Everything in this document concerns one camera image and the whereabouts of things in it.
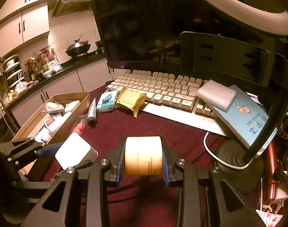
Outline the white pill bottle red label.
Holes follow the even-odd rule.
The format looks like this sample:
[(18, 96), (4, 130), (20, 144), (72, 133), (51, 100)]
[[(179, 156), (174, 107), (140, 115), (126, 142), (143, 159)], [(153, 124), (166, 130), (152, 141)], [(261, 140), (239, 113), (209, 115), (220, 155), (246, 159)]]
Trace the white pill bottle red label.
[(45, 127), (47, 128), (49, 134), (53, 136), (55, 132), (62, 126), (62, 124), (67, 120), (64, 116), (51, 116), (44, 120)]

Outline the white power adapter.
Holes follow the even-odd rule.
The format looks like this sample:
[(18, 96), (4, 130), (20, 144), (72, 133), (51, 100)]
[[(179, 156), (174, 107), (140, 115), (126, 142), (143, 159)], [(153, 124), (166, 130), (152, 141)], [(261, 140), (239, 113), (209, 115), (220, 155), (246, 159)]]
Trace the white power adapter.
[(55, 153), (55, 158), (62, 169), (76, 166), (85, 160), (94, 162), (98, 152), (80, 135), (73, 132)]

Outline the floral hand cream tube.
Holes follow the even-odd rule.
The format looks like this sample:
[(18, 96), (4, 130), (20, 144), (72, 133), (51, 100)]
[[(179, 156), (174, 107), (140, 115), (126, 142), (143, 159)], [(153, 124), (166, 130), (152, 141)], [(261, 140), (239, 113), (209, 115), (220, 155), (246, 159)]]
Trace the floral hand cream tube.
[(95, 126), (97, 122), (96, 117), (96, 98), (93, 99), (89, 109), (88, 109), (88, 115), (87, 115), (87, 123), (89, 126), (93, 127)]

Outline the teal cartoon tissue pack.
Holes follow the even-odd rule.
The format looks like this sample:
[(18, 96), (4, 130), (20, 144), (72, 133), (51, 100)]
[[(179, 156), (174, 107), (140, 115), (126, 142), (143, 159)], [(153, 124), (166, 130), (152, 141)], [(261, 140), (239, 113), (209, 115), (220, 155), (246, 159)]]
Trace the teal cartoon tissue pack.
[(103, 93), (96, 105), (96, 111), (98, 113), (104, 113), (113, 110), (116, 104), (117, 97), (117, 90)]

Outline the pink patterned tube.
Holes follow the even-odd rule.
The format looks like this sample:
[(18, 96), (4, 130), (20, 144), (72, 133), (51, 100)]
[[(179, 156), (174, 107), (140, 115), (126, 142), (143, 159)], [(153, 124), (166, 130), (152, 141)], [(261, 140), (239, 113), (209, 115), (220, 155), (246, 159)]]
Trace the pink patterned tube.
[(276, 224), (282, 219), (282, 215), (268, 213), (260, 210), (256, 210), (259, 217), (262, 219), (266, 227), (275, 227)]

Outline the cardboard box tray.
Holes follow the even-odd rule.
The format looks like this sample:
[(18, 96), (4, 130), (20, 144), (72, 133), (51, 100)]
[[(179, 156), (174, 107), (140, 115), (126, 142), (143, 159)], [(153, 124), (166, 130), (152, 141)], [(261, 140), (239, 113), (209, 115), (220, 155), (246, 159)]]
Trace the cardboard box tray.
[[(47, 143), (64, 141), (77, 119), (85, 114), (90, 107), (92, 98), (88, 92), (76, 92), (57, 94), (48, 99), (35, 113), (24, 123), (13, 140), (21, 140), (29, 137), (38, 137), (40, 131), (42, 139)], [(63, 107), (70, 107), (69, 112), (56, 114), (45, 113), (46, 104), (57, 103)]]

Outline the red metallic cylinder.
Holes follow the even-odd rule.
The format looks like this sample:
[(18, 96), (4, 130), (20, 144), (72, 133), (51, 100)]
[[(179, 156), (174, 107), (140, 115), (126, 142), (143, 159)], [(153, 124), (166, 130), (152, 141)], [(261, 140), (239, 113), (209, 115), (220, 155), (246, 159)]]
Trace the red metallic cylinder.
[(275, 142), (272, 141), (263, 152), (264, 183), (263, 204), (270, 204), (276, 198), (278, 182), (273, 178), (275, 170), (279, 167)]

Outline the maroon cloth mat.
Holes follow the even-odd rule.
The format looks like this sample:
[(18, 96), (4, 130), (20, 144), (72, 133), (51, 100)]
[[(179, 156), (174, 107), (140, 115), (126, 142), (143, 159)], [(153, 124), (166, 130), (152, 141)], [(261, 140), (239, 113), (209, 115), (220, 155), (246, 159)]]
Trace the maroon cloth mat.
[(107, 158), (85, 169), (88, 182), (87, 226), (109, 226), (107, 188), (117, 187), (123, 174), (162, 175), (179, 189), (177, 226), (200, 224), (199, 185), (207, 183), (207, 211), (218, 226), (263, 226), (258, 213), (222, 170), (200, 169), (179, 158), (160, 136), (122, 137)]

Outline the blue notebook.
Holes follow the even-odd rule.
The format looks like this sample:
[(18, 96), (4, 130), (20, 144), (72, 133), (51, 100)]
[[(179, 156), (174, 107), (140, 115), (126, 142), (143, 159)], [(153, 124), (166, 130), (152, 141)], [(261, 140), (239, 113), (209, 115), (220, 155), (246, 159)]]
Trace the blue notebook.
[(269, 116), (236, 85), (230, 88), (236, 91), (236, 96), (229, 108), (226, 111), (213, 105), (210, 108), (248, 149), (264, 128)]

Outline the black wok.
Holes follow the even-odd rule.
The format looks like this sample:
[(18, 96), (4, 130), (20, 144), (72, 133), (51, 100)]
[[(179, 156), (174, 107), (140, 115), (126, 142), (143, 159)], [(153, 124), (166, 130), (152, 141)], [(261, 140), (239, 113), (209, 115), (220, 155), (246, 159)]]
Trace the black wok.
[(69, 45), (68, 48), (65, 50), (65, 53), (70, 57), (76, 57), (82, 54), (87, 54), (91, 44), (89, 41), (81, 41), (81, 37), (83, 34), (80, 35), (79, 39), (75, 40), (73, 44)]

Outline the white computer keyboard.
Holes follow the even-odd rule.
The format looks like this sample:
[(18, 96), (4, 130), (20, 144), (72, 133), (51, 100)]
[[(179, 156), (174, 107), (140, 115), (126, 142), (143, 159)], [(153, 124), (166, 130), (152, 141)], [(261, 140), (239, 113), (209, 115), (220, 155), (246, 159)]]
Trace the white computer keyboard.
[(129, 88), (146, 94), (141, 110), (208, 132), (232, 137), (229, 128), (201, 98), (202, 79), (173, 73), (125, 70), (107, 85), (107, 90)]

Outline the black computer monitor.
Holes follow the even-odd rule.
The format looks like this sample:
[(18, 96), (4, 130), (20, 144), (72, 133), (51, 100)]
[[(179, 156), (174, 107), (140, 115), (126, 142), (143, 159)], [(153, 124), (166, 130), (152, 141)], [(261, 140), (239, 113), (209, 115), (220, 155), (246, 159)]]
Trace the black computer monitor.
[(180, 62), (184, 31), (224, 35), (228, 20), (204, 0), (91, 0), (111, 68)]

